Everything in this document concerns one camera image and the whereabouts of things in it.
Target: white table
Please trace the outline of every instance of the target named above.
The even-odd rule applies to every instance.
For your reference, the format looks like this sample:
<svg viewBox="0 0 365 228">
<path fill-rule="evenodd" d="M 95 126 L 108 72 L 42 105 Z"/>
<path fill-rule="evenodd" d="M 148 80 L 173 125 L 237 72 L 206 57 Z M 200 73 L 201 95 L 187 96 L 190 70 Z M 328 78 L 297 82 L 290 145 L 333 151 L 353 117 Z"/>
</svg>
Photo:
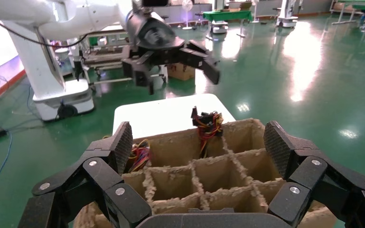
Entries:
<svg viewBox="0 0 365 228">
<path fill-rule="evenodd" d="M 115 110 L 112 133 L 123 121 L 130 122 L 134 139 L 196 128 L 191 119 L 194 106 L 198 114 L 217 111 L 223 114 L 224 123 L 235 121 L 217 96 L 200 94 L 122 105 Z"/>
</svg>

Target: cardboard grid insert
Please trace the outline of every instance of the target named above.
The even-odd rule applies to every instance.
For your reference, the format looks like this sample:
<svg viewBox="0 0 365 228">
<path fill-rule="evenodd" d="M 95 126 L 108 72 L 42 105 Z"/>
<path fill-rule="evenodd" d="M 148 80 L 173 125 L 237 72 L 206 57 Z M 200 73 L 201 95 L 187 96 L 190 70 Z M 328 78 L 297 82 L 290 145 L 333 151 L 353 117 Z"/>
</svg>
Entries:
<svg viewBox="0 0 365 228">
<path fill-rule="evenodd" d="M 209 140 L 204 159 L 199 158 L 196 129 L 148 137 L 151 161 L 142 170 L 122 177 L 149 203 L 153 214 L 187 213 L 189 208 L 266 213 L 285 181 L 264 148 L 264 125 L 247 119 L 225 123 L 223 130 L 223 137 Z M 315 201 L 298 227 L 330 228 L 335 221 L 334 215 Z M 74 227 L 111 225 L 91 203 L 77 215 Z"/>
</svg>

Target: glossy floor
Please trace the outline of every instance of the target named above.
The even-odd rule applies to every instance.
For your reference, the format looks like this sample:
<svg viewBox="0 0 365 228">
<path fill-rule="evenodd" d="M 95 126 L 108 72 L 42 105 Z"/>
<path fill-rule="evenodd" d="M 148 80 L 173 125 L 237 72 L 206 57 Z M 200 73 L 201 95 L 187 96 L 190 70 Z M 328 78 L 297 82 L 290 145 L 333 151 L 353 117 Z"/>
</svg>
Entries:
<svg viewBox="0 0 365 228">
<path fill-rule="evenodd" d="M 69 166 L 91 141 L 112 132 L 116 107 L 176 96 L 215 94 L 235 119 L 277 120 L 290 134 L 311 139 L 331 159 L 365 174 L 365 33 L 353 24 L 331 26 L 336 20 L 302 18 L 289 34 L 272 24 L 250 24 L 245 39 L 235 35 L 238 25 L 233 25 L 224 42 L 214 43 L 199 30 L 179 30 L 182 38 L 203 42 L 221 59 L 219 85 L 201 74 L 168 85 L 158 79 L 150 96 L 132 82 L 103 84 L 97 87 L 95 111 L 13 131 L 11 155 L 0 176 L 0 228 L 17 226 L 35 183 Z M 33 119 L 27 96 L 25 80 L 0 98 L 0 126 Z M 8 144 L 8 138 L 0 139 L 0 165 Z"/>
</svg>

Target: green table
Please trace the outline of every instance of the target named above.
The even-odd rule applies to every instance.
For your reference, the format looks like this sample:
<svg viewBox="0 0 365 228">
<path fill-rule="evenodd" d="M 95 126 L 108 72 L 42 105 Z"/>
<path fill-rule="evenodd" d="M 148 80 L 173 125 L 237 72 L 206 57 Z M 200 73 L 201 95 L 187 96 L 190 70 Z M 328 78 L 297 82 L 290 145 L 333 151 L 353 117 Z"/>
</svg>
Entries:
<svg viewBox="0 0 365 228">
<path fill-rule="evenodd" d="M 243 21 L 248 19 L 252 21 L 252 13 L 250 11 L 237 11 L 237 12 L 222 12 L 222 11 L 210 11 L 203 12 L 203 18 L 209 20 L 209 34 L 212 32 L 212 21 L 224 21 L 224 20 L 241 20 L 241 28 L 240 34 L 237 34 L 240 37 L 245 38 L 243 34 Z M 207 39 L 213 40 L 211 36 L 207 35 Z"/>
<path fill-rule="evenodd" d="M 248 19 L 252 20 L 252 14 L 250 11 L 237 11 L 237 12 L 219 12 L 210 11 L 203 12 L 203 18 L 211 21 L 221 21 L 221 20 L 236 20 L 236 19 Z"/>
<path fill-rule="evenodd" d="M 342 8 L 342 11 L 340 12 L 339 21 L 332 23 L 332 25 L 355 22 L 355 20 L 353 20 L 353 16 L 354 16 L 355 11 L 356 10 L 365 10 L 365 0 L 338 0 L 338 2 L 344 3 L 343 8 Z M 341 21 L 344 9 L 347 5 L 353 6 L 353 12 L 351 13 L 350 20 Z"/>
</svg>

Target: robotic hand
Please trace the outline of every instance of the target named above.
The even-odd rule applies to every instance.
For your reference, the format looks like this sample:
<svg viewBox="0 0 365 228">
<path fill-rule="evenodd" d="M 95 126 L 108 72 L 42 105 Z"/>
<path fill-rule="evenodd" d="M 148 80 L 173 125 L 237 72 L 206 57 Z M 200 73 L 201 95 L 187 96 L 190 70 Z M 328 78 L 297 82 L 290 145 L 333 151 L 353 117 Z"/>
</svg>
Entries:
<svg viewBox="0 0 365 228">
<path fill-rule="evenodd" d="M 149 86 L 150 94 L 153 81 L 149 71 L 164 64 L 182 63 L 201 69 L 212 83 L 218 84 L 220 71 L 210 52 L 193 40 L 186 43 L 176 36 L 156 13 L 139 9 L 127 18 L 125 27 L 131 45 L 122 51 L 124 75 L 132 77 L 137 86 Z"/>
</svg>

